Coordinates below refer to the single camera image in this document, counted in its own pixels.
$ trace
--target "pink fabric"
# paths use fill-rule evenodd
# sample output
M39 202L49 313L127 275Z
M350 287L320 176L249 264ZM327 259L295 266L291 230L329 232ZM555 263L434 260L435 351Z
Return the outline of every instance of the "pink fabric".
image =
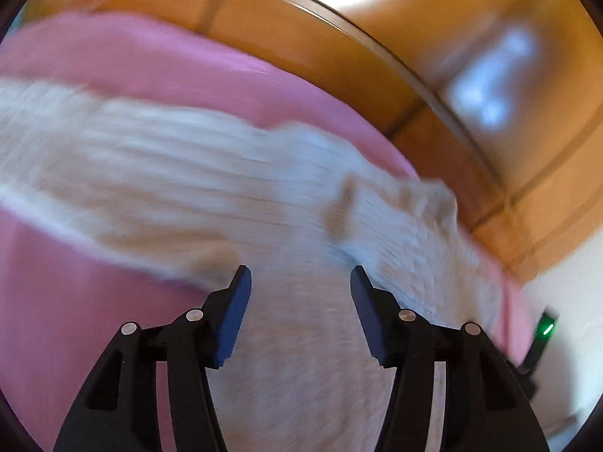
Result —
M203 107L258 127L298 120L339 135L393 175L417 174L354 110L306 81L192 33L127 14L63 14L0 46L0 74L86 84L111 96ZM88 371L125 321L165 324L203 302L198 289L110 266L0 210L0 388L50 451ZM516 282L492 335L516 361L532 327ZM169 427L169 420L162 420ZM165 450L172 450L167 445Z

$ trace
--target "pink blanket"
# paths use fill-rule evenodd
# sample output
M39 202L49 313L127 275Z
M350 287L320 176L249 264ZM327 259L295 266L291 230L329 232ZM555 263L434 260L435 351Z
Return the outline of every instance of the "pink blanket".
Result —
M63 14L28 26L0 46L0 74L219 110L262 128L298 120L349 140L393 175L417 176L373 126L322 90L144 17ZM94 260L6 210L0 209L0 226L0 389L49 451L75 394L119 326L131 320L143 327L168 323L200 305L204 295ZM521 361L531 339L530 318L517 283L485 257L491 277L505 291L492 338ZM165 402L160 408L164 417ZM169 420L162 426L169 428Z

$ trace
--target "silver rivet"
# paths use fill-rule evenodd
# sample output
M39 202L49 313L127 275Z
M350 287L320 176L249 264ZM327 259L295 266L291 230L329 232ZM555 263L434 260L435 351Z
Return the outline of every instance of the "silver rivet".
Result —
M468 325L465 326L465 331L473 336L477 336L479 335L482 330L479 326L477 326L475 323L469 323Z
M409 309L403 309L398 313L398 318L402 321L414 321L417 319L417 315Z
M203 311L200 309L191 309L186 313L186 319L189 321L199 321L203 317Z
M132 334L136 331L136 323L126 323L121 327L121 334Z

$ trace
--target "black device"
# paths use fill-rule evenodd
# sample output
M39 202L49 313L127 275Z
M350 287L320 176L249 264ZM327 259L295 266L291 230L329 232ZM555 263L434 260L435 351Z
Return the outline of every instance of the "black device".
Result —
M524 394L531 401L535 396L538 387L532 380L532 377L538 367L538 363L545 352L545 348L551 337L555 334L555 324L557 323L557 315L553 315L550 309L547 309L540 318L534 330L534 339L532 345L519 367L515 367L511 362L507 361L511 371L515 374L519 385L523 389Z
M360 266L350 288L371 354L397 368L376 452L425 450L434 362L447 365L442 452L549 450L519 382L479 325L431 325L375 289ZM228 289L169 325L124 324L73 402L54 452L161 452L159 361L168 362L177 450L226 452L205 369L222 367L231 355L250 293L251 273L241 266Z

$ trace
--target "white wall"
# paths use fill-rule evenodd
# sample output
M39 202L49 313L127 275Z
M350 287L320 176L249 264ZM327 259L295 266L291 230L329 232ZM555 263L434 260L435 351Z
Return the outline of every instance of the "white wall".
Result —
M603 229L524 291L535 321L545 307L560 315L535 375L534 411L545 430L572 415L581 424L603 393Z

